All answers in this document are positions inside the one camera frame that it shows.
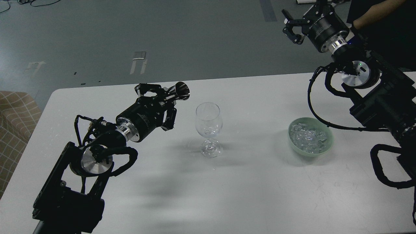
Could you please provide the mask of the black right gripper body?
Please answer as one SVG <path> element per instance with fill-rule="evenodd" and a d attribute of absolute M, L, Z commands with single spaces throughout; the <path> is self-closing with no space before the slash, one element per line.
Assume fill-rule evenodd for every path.
<path fill-rule="evenodd" d="M 331 4 L 314 4 L 304 15 L 306 25 L 302 33 L 315 46 L 318 52 L 324 53 L 332 41 L 349 34 L 349 28 L 335 13 Z"/>

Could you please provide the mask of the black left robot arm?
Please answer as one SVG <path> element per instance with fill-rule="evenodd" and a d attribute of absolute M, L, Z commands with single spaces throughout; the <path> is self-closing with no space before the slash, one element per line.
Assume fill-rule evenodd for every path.
<path fill-rule="evenodd" d="M 135 92 L 136 101 L 114 122 L 76 116 L 77 141 L 65 145 L 33 203 L 34 234 L 92 233 L 103 217 L 109 179 L 138 159 L 128 142 L 141 142 L 156 128 L 173 129 L 177 100 L 190 96 L 183 82 L 170 88 L 139 84 Z"/>

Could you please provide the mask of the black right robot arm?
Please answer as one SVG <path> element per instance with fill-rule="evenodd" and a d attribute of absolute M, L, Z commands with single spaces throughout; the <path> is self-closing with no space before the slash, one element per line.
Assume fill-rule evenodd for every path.
<path fill-rule="evenodd" d="M 333 62 L 319 66 L 311 77 L 307 102 L 312 114 L 327 127 L 336 129 L 390 132 L 399 147 L 377 144 L 370 151 L 374 173 L 379 181 L 391 188 L 415 187 L 415 87 L 414 81 L 392 66 L 379 53 L 367 48 L 367 37 L 354 26 L 348 28 L 335 12 L 341 1 L 317 0 L 300 19 L 285 16 L 283 33 L 294 43 L 302 44 L 307 37 L 320 53 L 329 51 Z M 353 102 L 350 114 L 362 127 L 333 124 L 313 109 L 310 93 L 321 72 L 324 85 L 333 95 Z M 383 172 L 379 151 L 398 154 L 397 161 L 410 180 L 393 182 Z"/>

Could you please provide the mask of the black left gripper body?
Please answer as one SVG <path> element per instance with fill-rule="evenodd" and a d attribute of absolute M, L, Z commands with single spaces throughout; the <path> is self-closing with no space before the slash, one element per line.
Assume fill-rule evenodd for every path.
<path fill-rule="evenodd" d="M 167 106 L 173 102 L 160 102 L 154 97 L 140 97 L 116 117 L 117 129 L 128 141 L 141 142 L 165 121 Z"/>

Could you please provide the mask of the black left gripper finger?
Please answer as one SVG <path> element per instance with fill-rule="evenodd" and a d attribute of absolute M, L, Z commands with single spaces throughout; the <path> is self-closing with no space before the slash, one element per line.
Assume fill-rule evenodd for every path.
<path fill-rule="evenodd" d="M 161 87 L 159 84 L 144 84 L 140 83 L 134 88 L 135 92 L 138 95 L 136 102 L 139 102 L 139 98 L 143 97 L 147 92 L 153 92 L 156 96 L 153 96 L 157 101 L 166 102 L 167 101 L 167 91 Z"/>
<path fill-rule="evenodd" d="M 165 121 L 162 123 L 161 128 L 164 131 L 174 129 L 175 119 L 177 114 L 177 108 L 175 108 L 175 103 L 171 103 L 167 106 Z"/>

